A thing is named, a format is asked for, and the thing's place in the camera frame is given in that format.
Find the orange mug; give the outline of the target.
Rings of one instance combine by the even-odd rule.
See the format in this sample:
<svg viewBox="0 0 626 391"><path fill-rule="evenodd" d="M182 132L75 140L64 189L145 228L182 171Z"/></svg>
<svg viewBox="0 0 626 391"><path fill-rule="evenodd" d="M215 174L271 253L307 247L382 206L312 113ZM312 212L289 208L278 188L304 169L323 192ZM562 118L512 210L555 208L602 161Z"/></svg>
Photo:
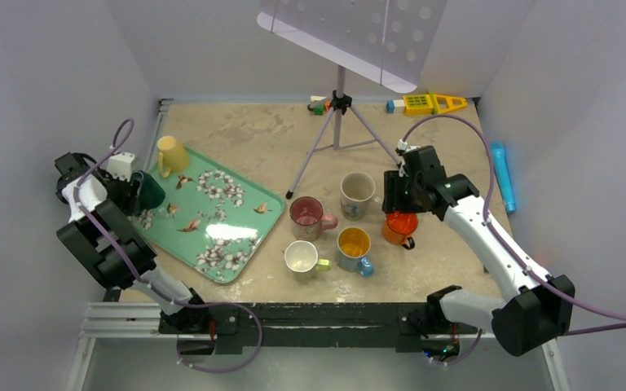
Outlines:
<svg viewBox="0 0 626 391"><path fill-rule="evenodd" d="M388 243L413 250L416 244L412 235L417 227L418 217L415 213L394 212L386 215L381 233Z"/></svg>

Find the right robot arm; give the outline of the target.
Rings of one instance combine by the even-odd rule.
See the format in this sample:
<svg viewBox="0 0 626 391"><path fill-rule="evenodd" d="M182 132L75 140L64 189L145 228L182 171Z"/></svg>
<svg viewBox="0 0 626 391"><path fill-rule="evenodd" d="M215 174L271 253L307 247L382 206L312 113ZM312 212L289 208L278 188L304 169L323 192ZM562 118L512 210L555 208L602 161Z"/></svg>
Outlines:
<svg viewBox="0 0 626 391"><path fill-rule="evenodd" d="M454 230L490 273L501 297L485 297L449 286L427 297L427 325L443 332L463 323L489 332L510 355L519 357L566 333L570 303L534 278L574 296L575 286L565 276L552 277L529 259L507 231L487 211L487 202L463 174L447 176L431 146L399 142L403 163L384 174L385 213L427 213Z"/></svg>

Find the lime green mug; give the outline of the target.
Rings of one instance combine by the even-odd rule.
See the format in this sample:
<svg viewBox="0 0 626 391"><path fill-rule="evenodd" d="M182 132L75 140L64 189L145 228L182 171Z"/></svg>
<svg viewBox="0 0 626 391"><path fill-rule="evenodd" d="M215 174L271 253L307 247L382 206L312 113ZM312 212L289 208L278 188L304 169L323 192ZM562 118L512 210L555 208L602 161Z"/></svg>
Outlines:
<svg viewBox="0 0 626 391"><path fill-rule="evenodd" d="M292 276L299 281L311 279L318 272L327 272L332 262L323 259L312 242L296 240L284 251L284 262Z"/></svg>

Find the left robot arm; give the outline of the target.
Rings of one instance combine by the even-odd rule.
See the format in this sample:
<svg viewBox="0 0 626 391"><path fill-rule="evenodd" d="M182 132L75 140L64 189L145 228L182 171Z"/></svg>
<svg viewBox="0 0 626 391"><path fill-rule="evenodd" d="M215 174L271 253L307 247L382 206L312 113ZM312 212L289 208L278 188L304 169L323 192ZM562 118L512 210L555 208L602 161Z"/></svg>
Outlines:
<svg viewBox="0 0 626 391"><path fill-rule="evenodd" d="M70 208L57 238L103 288L133 289L161 307L162 333L205 333L214 319L197 292L166 274L131 220L159 206L165 193L143 171L114 178L84 153L55 160L56 196Z"/></svg>

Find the dark green mug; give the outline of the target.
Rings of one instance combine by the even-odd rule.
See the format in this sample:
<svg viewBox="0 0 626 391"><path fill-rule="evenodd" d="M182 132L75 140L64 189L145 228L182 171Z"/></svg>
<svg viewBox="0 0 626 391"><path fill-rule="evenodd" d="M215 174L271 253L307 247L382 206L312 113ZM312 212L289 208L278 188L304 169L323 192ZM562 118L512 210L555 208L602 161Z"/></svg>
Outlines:
<svg viewBox="0 0 626 391"><path fill-rule="evenodd" d="M165 191L152 175L141 170L131 174L130 206L134 215L139 215L144 210L158 208L165 198Z"/></svg>

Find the pink skull mug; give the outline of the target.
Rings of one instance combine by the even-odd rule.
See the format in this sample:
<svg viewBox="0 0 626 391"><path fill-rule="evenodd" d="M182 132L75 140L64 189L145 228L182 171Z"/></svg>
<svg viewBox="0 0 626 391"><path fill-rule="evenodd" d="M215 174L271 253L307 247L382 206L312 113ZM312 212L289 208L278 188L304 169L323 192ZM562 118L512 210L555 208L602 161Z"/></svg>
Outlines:
<svg viewBox="0 0 626 391"><path fill-rule="evenodd" d="M297 198L290 205L289 216L293 223L293 236L297 240L315 241L324 231L338 225L338 218L325 213L323 205L311 196Z"/></svg>

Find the blue butterfly mug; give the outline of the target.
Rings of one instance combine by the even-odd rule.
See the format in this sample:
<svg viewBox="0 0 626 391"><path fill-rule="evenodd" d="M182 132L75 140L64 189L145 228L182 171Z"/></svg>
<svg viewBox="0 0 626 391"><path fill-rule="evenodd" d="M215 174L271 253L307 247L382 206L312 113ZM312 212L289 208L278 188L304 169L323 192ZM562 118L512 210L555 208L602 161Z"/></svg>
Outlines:
<svg viewBox="0 0 626 391"><path fill-rule="evenodd" d="M355 226L347 227L338 234L335 262L345 271L369 278L374 273L369 258L370 248L371 240L365 230Z"/></svg>

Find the cream dragon mug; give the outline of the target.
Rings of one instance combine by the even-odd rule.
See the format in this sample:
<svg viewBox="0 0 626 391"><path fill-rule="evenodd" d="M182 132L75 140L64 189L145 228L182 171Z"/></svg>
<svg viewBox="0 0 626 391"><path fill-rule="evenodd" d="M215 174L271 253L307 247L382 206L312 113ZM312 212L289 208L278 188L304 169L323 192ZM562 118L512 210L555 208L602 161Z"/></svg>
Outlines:
<svg viewBox="0 0 626 391"><path fill-rule="evenodd" d="M381 198L371 175L352 172L340 182L340 206L344 218L358 221L369 213L381 212Z"/></svg>

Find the yellow mug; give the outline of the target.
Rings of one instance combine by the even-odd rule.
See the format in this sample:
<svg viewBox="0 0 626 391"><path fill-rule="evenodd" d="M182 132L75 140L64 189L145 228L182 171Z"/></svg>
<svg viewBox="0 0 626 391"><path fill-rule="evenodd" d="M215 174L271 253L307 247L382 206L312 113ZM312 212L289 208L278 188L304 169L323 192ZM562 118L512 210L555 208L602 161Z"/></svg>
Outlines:
<svg viewBox="0 0 626 391"><path fill-rule="evenodd" d="M173 136L163 136L156 142L157 171L162 178L183 172L190 165L185 146Z"/></svg>

